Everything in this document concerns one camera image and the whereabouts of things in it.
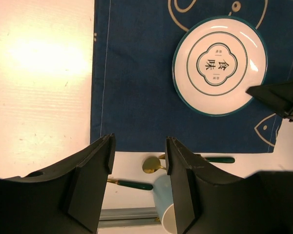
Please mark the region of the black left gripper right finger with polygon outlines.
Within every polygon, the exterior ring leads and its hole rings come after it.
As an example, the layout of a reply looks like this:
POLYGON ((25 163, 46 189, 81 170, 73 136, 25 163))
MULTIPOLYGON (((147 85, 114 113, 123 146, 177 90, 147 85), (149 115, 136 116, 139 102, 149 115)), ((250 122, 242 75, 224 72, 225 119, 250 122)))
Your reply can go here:
POLYGON ((179 234, 187 233, 202 214, 198 182, 218 186, 242 180, 212 165, 171 136, 166 137, 166 166, 179 234))

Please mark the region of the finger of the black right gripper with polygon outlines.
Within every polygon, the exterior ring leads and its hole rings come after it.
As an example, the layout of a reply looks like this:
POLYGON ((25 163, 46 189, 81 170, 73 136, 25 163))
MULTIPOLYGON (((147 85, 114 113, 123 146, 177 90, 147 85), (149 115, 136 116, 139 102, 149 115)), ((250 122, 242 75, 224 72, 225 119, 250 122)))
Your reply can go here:
POLYGON ((282 118, 293 122, 293 80, 283 83, 251 86, 246 93, 282 118))

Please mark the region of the gold fork dark handle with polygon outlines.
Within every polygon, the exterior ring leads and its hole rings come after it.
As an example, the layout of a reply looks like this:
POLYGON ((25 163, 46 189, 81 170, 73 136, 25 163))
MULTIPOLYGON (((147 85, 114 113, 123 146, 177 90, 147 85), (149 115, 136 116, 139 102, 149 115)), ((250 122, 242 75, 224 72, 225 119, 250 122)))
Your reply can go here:
POLYGON ((145 182, 137 182, 137 181, 129 181, 129 180, 120 180, 120 179, 111 179, 107 180, 108 183, 113 183, 123 187, 129 187, 138 190, 151 191, 153 189, 153 185, 145 182))

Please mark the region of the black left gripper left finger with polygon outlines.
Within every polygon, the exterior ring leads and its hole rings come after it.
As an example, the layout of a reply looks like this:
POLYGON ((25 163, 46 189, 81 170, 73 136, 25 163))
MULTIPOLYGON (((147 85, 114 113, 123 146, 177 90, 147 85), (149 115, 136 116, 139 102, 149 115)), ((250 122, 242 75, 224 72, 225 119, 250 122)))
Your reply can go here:
POLYGON ((105 135, 51 166, 5 180, 8 227, 16 233, 95 233, 115 144, 114 134, 105 135))

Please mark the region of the white round plate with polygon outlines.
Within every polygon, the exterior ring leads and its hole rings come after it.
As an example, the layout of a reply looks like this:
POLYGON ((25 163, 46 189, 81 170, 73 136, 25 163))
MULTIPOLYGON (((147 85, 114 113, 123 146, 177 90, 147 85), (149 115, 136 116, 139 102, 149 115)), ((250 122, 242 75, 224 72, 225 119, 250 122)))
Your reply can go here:
POLYGON ((246 93, 264 82, 268 50, 249 22, 230 16, 205 19, 177 45, 172 79, 190 109, 213 117, 234 114, 252 101, 246 93))

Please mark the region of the white and blue mug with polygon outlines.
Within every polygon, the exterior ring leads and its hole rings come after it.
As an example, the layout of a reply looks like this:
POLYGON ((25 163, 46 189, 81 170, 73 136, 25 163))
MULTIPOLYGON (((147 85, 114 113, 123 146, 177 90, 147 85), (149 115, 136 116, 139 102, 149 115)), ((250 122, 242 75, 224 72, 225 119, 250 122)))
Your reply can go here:
POLYGON ((176 234, 175 210, 171 181, 168 175, 158 177, 153 183, 153 199, 155 208, 164 230, 168 234, 176 234))

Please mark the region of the blue fabric placemat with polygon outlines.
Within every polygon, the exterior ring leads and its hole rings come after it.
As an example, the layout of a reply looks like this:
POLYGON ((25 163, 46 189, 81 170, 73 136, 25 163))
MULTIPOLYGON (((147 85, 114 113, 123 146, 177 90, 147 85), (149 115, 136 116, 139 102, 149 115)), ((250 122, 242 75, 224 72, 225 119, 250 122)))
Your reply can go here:
POLYGON ((260 102, 214 117, 188 107, 174 87, 182 37, 223 16, 259 32, 264 84, 293 79, 293 0, 95 1, 91 141, 114 133, 117 151, 161 152, 170 136, 198 153, 272 153, 282 119, 260 102))

